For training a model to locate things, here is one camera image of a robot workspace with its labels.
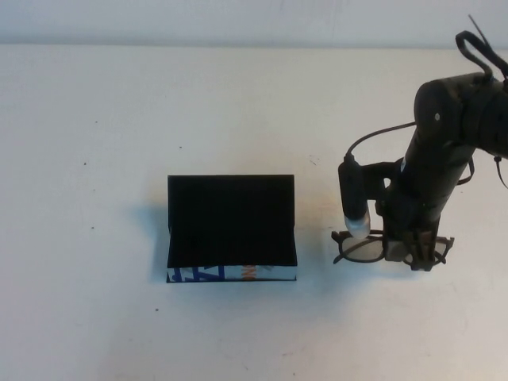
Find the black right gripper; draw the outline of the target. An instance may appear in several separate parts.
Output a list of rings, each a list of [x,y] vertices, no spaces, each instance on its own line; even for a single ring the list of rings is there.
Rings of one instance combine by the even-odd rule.
[[[441,212],[460,173],[377,173],[375,209],[387,239],[405,239],[405,264],[430,271]]]

